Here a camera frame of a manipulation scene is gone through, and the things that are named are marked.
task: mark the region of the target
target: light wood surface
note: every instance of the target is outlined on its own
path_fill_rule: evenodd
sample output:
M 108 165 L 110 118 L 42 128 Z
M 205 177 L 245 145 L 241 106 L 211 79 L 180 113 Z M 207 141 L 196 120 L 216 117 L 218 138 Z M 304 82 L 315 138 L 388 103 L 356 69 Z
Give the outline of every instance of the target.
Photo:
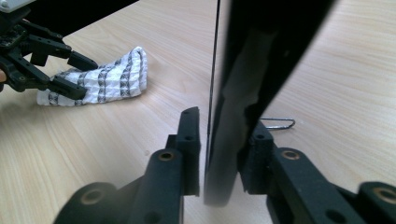
M 99 63 L 143 47 L 148 89 L 134 99 L 38 106 L 36 91 L 6 88 L 0 223 L 51 223 L 79 188 L 135 180 L 149 155 L 176 133 L 179 113 L 192 106 L 201 111 L 203 171 L 215 18 L 213 0 L 141 0 L 65 39 Z M 305 152 L 329 180 L 353 191 L 367 180 L 396 186 L 395 28 L 391 0 L 340 1 L 264 114 L 295 118 L 292 130 L 273 132 L 277 144 Z M 43 70 L 65 68 L 65 61 L 51 59 Z M 265 197 L 243 193 L 240 181 L 225 208 L 207 207 L 202 198 L 185 202 L 185 223 L 271 223 Z

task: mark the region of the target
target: striped dish towel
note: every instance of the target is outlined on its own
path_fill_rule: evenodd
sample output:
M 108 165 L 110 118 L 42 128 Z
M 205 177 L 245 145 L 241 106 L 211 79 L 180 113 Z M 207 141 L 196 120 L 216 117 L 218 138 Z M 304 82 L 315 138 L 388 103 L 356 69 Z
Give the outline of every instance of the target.
M 71 100 L 56 92 L 45 90 L 37 94 L 39 105 L 85 105 L 101 104 L 131 98 L 142 93 L 147 87 L 148 61 L 146 52 L 136 47 L 113 63 L 102 65 L 87 72 L 71 68 L 55 76 L 63 77 L 79 86 L 87 93 L 82 100 Z

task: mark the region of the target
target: bolt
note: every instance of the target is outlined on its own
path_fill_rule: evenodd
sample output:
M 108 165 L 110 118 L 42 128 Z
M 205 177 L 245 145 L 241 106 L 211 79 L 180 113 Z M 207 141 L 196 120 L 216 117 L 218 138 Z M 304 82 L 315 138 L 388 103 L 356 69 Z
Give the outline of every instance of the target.
M 7 0 L 1 0 L 0 5 L 1 5 L 1 7 L 9 7 Z

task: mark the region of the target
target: metal hook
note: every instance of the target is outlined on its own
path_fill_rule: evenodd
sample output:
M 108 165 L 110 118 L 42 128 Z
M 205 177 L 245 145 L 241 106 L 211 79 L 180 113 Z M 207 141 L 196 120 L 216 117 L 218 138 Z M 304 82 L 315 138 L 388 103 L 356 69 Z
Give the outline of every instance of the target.
M 276 120 L 276 121 L 289 121 L 291 122 L 290 125 L 285 125 L 285 126 L 281 126 L 281 125 L 277 125 L 277 126 L 266 126 L 266 128 L 268 130 L 286 130 L 286 129 L 290 129 L 291 127 L 294 126 L 294 124 L 296 124 L 296 120 L 295 119 L 265 119 L 262 118 L 263 120 Z

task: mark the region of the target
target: white towel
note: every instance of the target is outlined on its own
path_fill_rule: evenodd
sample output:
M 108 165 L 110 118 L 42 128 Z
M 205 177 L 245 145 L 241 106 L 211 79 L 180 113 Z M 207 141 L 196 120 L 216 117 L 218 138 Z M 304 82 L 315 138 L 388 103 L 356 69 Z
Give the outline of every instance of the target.
M 37 94 L 39 105 L 85 105 L 101 104 L 131 98 L 147 87 L 148 62 L 146 52 L 136 47 L 113 63 L 102 65 L 87 72 L 76 68 L 55 76 L 85 87 L 87 93 L 82 100 L 71 100 L 56 92 L 45 90 Z

